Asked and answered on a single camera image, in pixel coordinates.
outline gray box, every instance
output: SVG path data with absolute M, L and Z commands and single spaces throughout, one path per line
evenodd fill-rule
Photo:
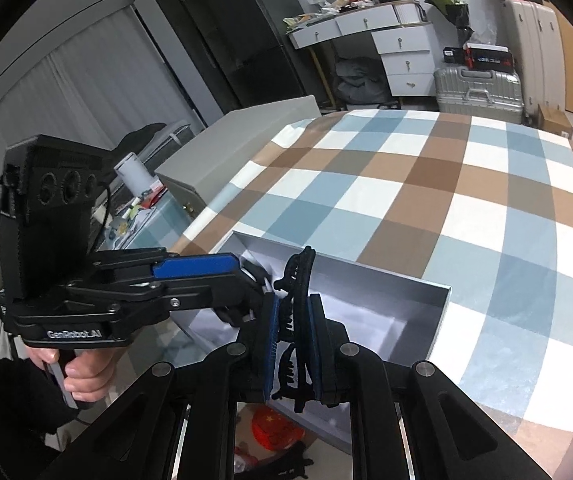
M 235 110 L 205 129 L 156 173 L 196 214 L 285 126 L 320 117 L 313 96 Z
M 278 279 L 288 258 L 300 250 L 234 232 L 218 252 L 252 256 Z M 342 322 L 351 341 L 370 348 L 382 359 L 407 366 L 430 354 L 451 292 L 448 286 L 322 254 L 315 258 L 309 290 L 322 296 L 327 318 Z M 205 352 L 237 336 L 237 329 L 221 322 L 210 309 L 173 312 L 171 318 Z M 286 343 L 278 345 L 278 361 L 286 347 Z M 278 384 L 276 373 L 273 391 Z M 348 404 L 327 408 L 308 402 L 300 414 L 293 411 L 292 400 L 272 400 L 269 405 L 331 446 L 351 452 Z

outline cardboard box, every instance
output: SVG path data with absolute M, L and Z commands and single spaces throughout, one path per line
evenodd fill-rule
M 573 136 L 573 126 L 569 118 L 562 110 L 549 108 L 548 106 L 539 106 L 538 126 L 540 130 L 556 134 L 565 139 Z

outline dark gray refrigerator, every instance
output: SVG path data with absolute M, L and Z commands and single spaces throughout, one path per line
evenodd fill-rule
M 243 106 L 314 95 L 326 100 L 313 60 L 295 50 L 284 18 L 302 14 L 298 0 L 208 0 L 234 68 L 226 74 Z

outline plaid bedsheet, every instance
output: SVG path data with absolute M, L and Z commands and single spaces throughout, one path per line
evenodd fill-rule
M 286 127 L 174 250 L 231 231 L 453 287 L 430 356 L 556 480 L 573 479 L 573 143 L 358 110 Z

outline camera lens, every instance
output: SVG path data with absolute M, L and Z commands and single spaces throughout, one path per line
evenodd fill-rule
M 62 181 L 62 200 L 65 204 L 72 202 L 80 193 L 82 178 L 77 171 L 69 171 Z
M 51 199 L 55 194 L 56 185 L 57 183 L 53 173 L 47 173 L 42 177 L 42 180 L 40 181 L 40 191 L 38 193 L 38 200 L 42 205 L 47 205 L 51 202 Z
M 84 195 L 86 198 L 89 198 L 93 191 L 95 191 L 95 186 L 97 185 L 98 180 L 95 178 L 95 175 L 89 175 L 87 178 L 86 184 L 84 185 Z

